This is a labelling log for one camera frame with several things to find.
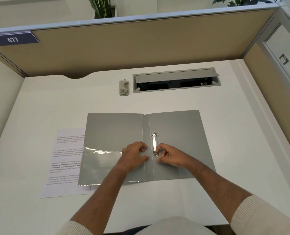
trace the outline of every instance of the plant pot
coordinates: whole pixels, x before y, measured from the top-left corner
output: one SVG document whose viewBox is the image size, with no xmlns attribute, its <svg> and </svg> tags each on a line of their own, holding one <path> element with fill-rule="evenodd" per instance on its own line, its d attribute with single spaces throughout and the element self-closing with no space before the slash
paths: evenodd
<svg viewBox="0 0 290 235">
<path fill-rule="evenodd" d="M 117 17 L 117 6 L 111 6 L 111 13 L 112 13 L 112 18 Z M 95 13 L 94 19 L 99 19 L 96 13 Z"/>
</svg>

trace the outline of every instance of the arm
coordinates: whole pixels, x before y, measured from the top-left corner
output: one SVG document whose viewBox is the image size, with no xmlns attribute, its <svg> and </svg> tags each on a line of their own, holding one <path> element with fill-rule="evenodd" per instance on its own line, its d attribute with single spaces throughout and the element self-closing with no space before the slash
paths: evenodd
<svg viewBox="0 0 290 235">
<path fill-rule="evenodd" d="M 146 148 L 147 145 L 143 142 L 134 142 L 122 149 L 122 156 L 116 166 L 92 197 L 73 215 L 71 221 L 83 225 L 94 235 L 103 234 L 127 173 L 149 158 L 149 156 L 139 155 L 139 152 L 144 152 Z"/>
<path fill-rule="evenodd" d="M 239 205 L 252 194 L 221 177 L 205 164 L 181 150 L 164 143 L 159 144 L 156 150 L 161 148 L 164 150 L 157 162 L 168 163 L 189 170 L 205 189 L 226 220 L 231 223 Z"/>
</svg>

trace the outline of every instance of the number sign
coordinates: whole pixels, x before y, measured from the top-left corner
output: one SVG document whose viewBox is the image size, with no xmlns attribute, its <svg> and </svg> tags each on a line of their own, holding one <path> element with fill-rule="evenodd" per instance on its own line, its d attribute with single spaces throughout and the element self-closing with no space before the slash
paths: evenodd
<svg viewBox="0 0 290 235">
<path fill-rule="evenodd" d="M 21 33 L 0 34 L 0 46 L 39 43 L 31 31 Z"/>
</svg>

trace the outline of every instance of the forearm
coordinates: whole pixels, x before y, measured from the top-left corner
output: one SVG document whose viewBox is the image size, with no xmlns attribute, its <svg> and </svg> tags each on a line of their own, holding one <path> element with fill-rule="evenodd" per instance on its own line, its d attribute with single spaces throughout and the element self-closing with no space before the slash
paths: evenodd
<svg viewBox="0 0 290 235">
<path fill-rule="evenodd" d="M 115 166 L 92 197 L 70 220 L 85 226 L 94 235 L 103 234 L 126 175 L 125 170 Z"/>
<path fill-rule="evenodd" d="M 187 169 L 198 180 L 229 223 L 238 206 L 252 195 L 194 158 L 190 159 Z"/>
</svg>

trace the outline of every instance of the ribbed cuff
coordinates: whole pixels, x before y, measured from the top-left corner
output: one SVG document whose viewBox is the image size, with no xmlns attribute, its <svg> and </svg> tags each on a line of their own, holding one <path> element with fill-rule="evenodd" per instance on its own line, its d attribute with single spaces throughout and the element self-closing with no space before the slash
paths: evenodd
<svg viewBox="0 0 290 235">
<path fill-rule="evenodd" d="M 56 233 L 56 235 L 93 235 L 87 228 L 83 225 L 74 222 L 66 222 L 62 228 Z"/>
<path fill-rule="evenodd" d="M 266 202 L 260 199 L 258 196 L 252 195 L 247 197 L 235 211 L 231 228 L 236 234 L 241 234 L 244 231 L 248 221 L 252 215 L 257 211 L 259 207 L 266 204 Z"/>
</svg>

